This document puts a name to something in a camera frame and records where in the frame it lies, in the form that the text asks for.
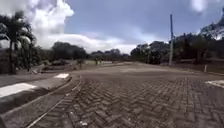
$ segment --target herringbone brick paving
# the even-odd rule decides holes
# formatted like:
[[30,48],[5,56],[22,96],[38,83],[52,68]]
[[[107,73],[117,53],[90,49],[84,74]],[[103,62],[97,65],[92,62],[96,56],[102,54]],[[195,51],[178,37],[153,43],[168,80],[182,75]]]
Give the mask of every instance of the herringbone brick paving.
[[206,75],[83,75],[70,94],[32,128],[223,128],[224,90]]

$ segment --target curb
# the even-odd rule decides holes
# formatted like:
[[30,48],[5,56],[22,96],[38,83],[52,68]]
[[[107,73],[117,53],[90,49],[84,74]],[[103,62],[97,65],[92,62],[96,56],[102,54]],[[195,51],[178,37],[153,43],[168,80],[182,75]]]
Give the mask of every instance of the curb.
[[71,81],[71,79],[72,79],[72,77],[69,75],[68,78],[63,79],[63,82],[61,83],[60,86],[51,88],[49,90],[46,88],[37,87],[35,89],[25,90],[25,91],[21,91],[16,94],[2,97],[2,98],[0,98],[1,99],[0,100],[0,114],[6,113],[9,110],[12,110],[19,106],[22,106],[30,101],[37,99],[40,96],[46,95],[46,94],[64,86],[65,84],[69,83]]
[[222,73],[203,72],[203,71],[199,71],[199,70],[192,70],[192,69],[178,68],[178,67],[169,67],[169,66],[164,66],[164,65],[158,65],[158,66],[165,67],[165,68],[172,68],[172,69],[181,70],[181,71],[185,71],[185,72],[201,73],[201,74],[207,74],[207,75],[211,74],[211,75],[217,75],[217,76],[224,76],[224,74],[222,74]]
[[79,92],[81,91],[82,89],[82,82],[81,82],[81,77],[79,78],[80,81],[79,81],[79,84],[75,87],[72,87],[72,89],[67,93],[67,94],[64,94],[64,96],[62,97],[62,99],[60,99],[53,107],[51,107],[50,109],[48,109],[45,113],[43,113],[42,115],[40,115],[36,120],[30,122],[29,125],[27,125],[26,128],[31,128],[33,126],[35,126],[35,124],[37,122],[39,122],[42,118],[44,118],[47,114],[49,114],[54,108],[56,108],[57,106],[59,106],[63,100],[66,100],[66,99],[71,99],[69,98],[69,96],[71,95],[71,93],[74,93],[75,92],[75,96],[73,96],[72,98],[72,102],[74,102],[75,98],[77,97],[77,95],[79,94]]
[[[69,96],[70,91],[74,90],[74,89],[76,90],[77,85],[80,85],[80,84],[82,85],[81,78],[79,76],[74,76],[74,77],[72,77],[72,79],[69,82],[67,82],[65,85],[55,89],[54,91],[51,91],[51,92],[47,93],[46,95],[37,97],[36,99],[28,102],[27,104],[21,105],[20,107],[17,107],[15,109],[12,109],[12,110],[4,113],[2,115],[2,120],[4,121],[7,128],[10,128],[11,124],[12,124],[12,127],[14,127],[14,128],[17,128],[17,127],[27,128],[29,125],[31,125],[31,123],[33,121],[35,121],[41,115],[43,115],[48,110],[50,110],[63,97]],[[50,103],[51,105],[48,104],[47,107],[39,109],[38,104],[43,104],[44,102],[46,102],[46,99],[47,100],[49,99],[49,97],[51,98],[51,97],[58,96],[58,95],[60,97],[57,98],[57,100],[55,100],[55,102],[52,102],[53,104]]]

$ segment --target tree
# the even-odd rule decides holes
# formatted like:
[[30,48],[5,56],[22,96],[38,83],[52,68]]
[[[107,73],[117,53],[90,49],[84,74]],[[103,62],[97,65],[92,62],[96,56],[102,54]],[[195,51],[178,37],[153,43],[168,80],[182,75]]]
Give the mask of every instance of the tree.
[[160,61],[168,61],[167,55],[169,54],[169,44],[163,41],[154,41],[149,46],[150,55],[155,59],[155,63],[160,63]]
[[184,33],[174,39],[174,60],[195,58],[195,50],[191,47],[194,36]]
[[17,51],[19,40],[22,37],[29,38],[33,42],[36,38],[32,34],[31,25],[26,21],[22,11],[16,12],[12,16],[0,15],[0,39],[9,41],[9,64],[10,73],[15,73],[15,67],[18,66]]
[[85,59],[87,53],[84,48],[78,47],[76,45],[71,45],[65,42],[56,42],[53,47],[54,60],[58,59]]
[[139,44],[136,48],[131,51],[132,59],[141,62],[149,61],[149,45],[148,44]]
[[202,59],[206,57],[205,54],[209,48],[209,41],[204,36],[196,35],[192,40],[192,47],[197,52],[195,63],[202,62]]
[[111,53],[112,63],[120,59],[121,52],[119,49],[111,49],[110,53]]
[[220,35],[222,35],[222,27],[219,24],[212,23],[201,29],[200,34],[205,36],[210,36],[212,39],[216,40]]
[[98,65],[98,61],[101,62],[101,60],[104,58],[104,53],[100,50],[96,52],[92,52],[91,57],[95,61],[95,65]]

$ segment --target sidewalk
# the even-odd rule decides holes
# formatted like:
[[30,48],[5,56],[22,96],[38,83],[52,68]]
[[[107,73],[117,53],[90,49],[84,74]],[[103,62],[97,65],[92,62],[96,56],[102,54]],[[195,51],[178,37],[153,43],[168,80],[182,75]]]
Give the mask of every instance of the sidewalk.
[[0,114],[45,95],[70,79],[69,74],[58,74],[44,80],[0,87]]

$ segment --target pole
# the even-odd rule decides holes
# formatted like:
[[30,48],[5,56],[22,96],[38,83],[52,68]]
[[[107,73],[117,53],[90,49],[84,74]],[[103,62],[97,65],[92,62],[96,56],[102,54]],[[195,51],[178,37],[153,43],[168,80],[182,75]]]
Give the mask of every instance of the pole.
[[208,65],[206,64],[206,65],[205,65],[204,72],[207,72],[207,68],[208,68]]
[[173,16],[170,15],[170,32],[171,32],[171,41],[170,41],[170,59],[169,59],[169,65],[172,65],[173,61]]

